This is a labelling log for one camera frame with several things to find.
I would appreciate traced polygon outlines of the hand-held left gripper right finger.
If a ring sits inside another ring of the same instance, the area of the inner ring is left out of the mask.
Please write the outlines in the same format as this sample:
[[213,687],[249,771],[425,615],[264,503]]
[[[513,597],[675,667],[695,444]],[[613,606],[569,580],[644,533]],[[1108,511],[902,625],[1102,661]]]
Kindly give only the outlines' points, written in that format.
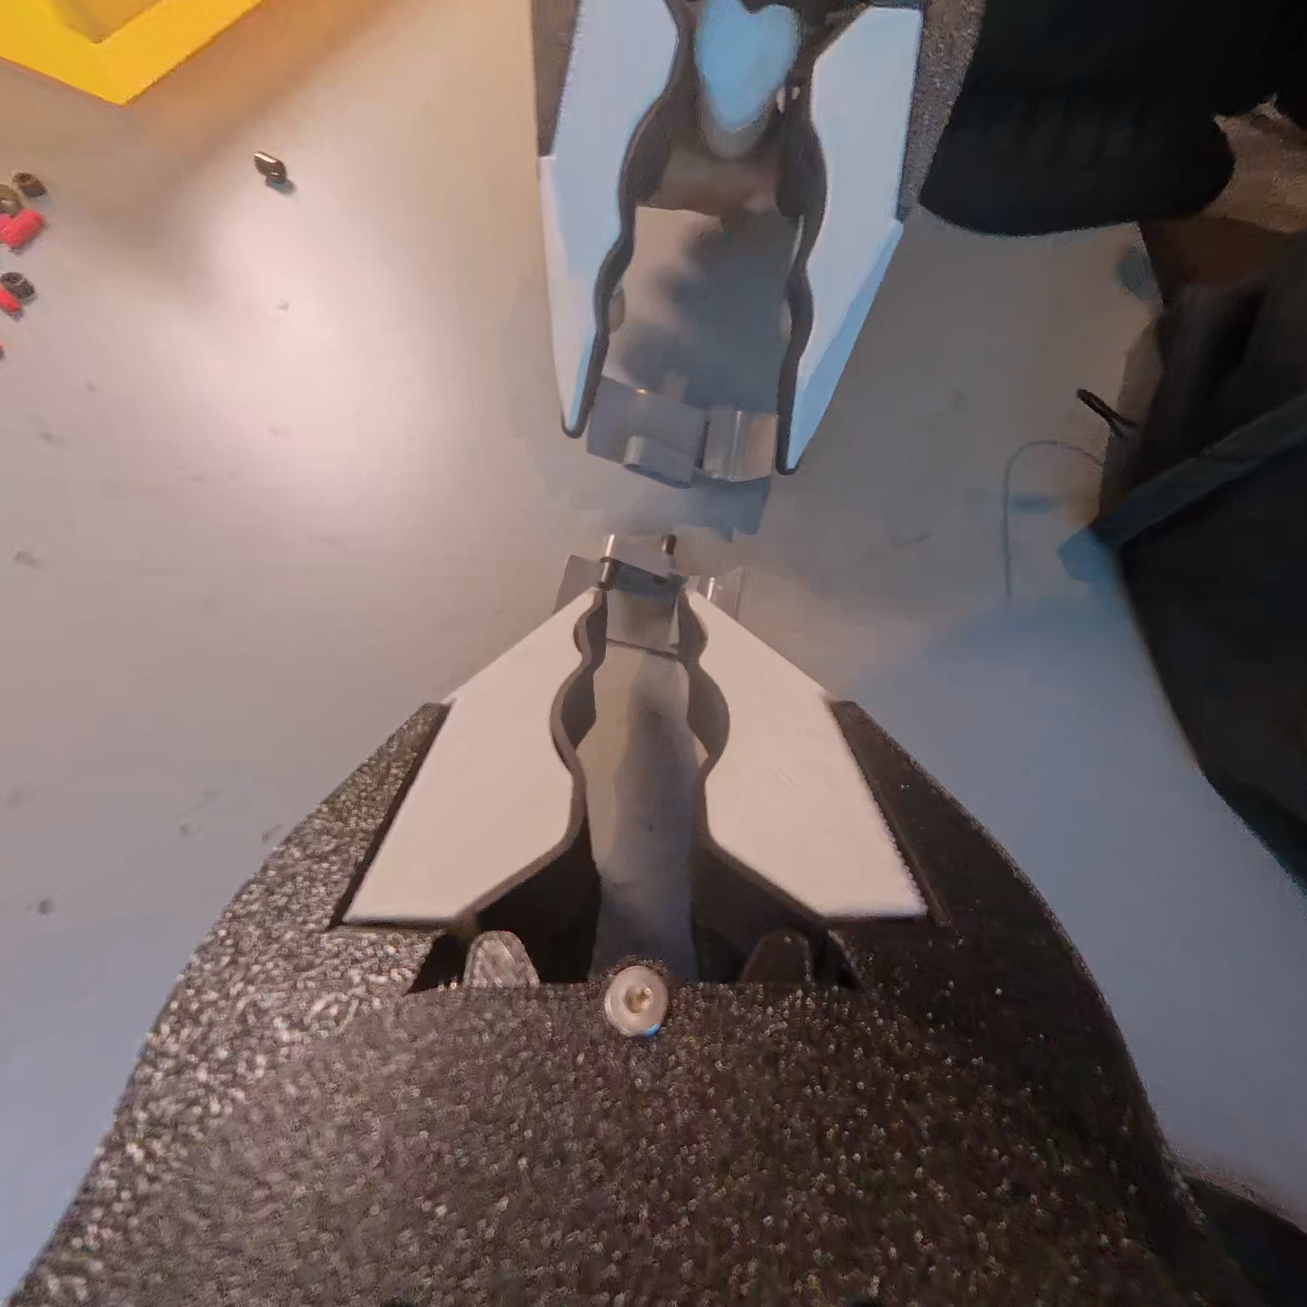
[[817,920],[905,920],[926,897],[895,841],[825,687],[699,592],[692,687],[716,735],[705,819],[713,849]]

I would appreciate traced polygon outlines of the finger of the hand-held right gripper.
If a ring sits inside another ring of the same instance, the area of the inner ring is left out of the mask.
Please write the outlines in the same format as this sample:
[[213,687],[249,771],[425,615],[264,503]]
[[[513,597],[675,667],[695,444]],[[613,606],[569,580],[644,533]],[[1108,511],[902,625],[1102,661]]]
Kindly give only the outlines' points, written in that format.
[[921,30],[916,7],[863,7],[818,48],[797,85],[789,161],[798,236],[778,376],[779,474],[797,469],[820,427],[904,231]]
[[557,91],[537,178],[549,338],[560,421],[579,435],[610,338],[613,256],[632,234],[622,181],[638,128],[674,72],[677,21],[661,1],[580,1],[543,15],[546,83]]

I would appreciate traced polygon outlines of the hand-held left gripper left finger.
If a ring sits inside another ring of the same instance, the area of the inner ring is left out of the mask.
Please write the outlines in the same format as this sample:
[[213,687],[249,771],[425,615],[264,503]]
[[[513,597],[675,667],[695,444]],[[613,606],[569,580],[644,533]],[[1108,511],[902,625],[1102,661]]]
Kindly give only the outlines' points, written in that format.
[[440,704],[342,924],[451,924],[576,846],[607,626],[608,594],[582,591]]

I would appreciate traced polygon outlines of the grey curved brick panel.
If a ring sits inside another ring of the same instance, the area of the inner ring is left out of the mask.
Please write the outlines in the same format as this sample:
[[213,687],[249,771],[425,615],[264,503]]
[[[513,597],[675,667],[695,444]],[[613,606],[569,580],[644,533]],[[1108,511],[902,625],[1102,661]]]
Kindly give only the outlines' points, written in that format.
[[585,429],[588,452],[667,485],[748,485],[775,469],[775,413],[683,399],[602,377]]
[[607,639],[610,643],[641,648],[672,657],[680,643],[678,603],[697,594],[730,617],[741,612],[747,567],[733,566],[713,573],[691,573],[677,555],[663,555],[661,535],[608,533],[596,556],[569,553],[563,564],[555,609],[590,587],[599,587],[599,561],[614,558],[618,578],[607,598]]

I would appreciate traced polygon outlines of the yellow plastic parts bin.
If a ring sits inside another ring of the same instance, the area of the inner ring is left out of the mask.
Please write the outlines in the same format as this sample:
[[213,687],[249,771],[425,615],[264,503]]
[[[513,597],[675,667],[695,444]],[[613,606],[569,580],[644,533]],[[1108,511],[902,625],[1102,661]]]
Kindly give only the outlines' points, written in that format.
[[1,58],[123,105],[257,1],[3,1]]

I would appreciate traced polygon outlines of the grey desk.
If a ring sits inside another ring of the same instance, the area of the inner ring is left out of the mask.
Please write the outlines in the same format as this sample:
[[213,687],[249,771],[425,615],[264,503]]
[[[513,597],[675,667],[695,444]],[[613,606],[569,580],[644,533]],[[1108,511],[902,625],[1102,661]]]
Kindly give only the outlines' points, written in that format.
[[1304,892],[1059,556],[1134,230],[913,212],[803,468],[680,494],[560,432],[532,63],[527,2],[266,2],[123,108],[3,68],[51,191],[3,331],[3,1291],[235,891],[622,527],[739,547],[745,620],[1050,902],[1186,1160],[1304,1222]]

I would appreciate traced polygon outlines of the person's black hoodie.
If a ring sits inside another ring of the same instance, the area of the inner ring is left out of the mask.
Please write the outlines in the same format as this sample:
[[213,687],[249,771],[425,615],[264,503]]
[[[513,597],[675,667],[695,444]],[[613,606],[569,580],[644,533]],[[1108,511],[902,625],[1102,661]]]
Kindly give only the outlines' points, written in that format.
[[1203,774],[1304,886],[1304,233],[1186,286],[1156,346],[1142,419],[1077,391],[1109,432],[1089,528]]

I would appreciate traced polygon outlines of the pile of small brick pins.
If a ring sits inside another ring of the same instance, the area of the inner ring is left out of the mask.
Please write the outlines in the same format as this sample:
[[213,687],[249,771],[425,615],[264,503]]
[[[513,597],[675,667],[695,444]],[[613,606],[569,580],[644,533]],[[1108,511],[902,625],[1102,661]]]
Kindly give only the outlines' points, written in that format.
[[[11,170],[1,183],[1,251],[3,256],[20,256],[34,245],[47,230],[47,216],[40,202],[50,192],[43,180],[26,169]],[[39,287],[28,272],[17,265],[1,267],[1,314],[3,320],[19,321],[39,298]]]

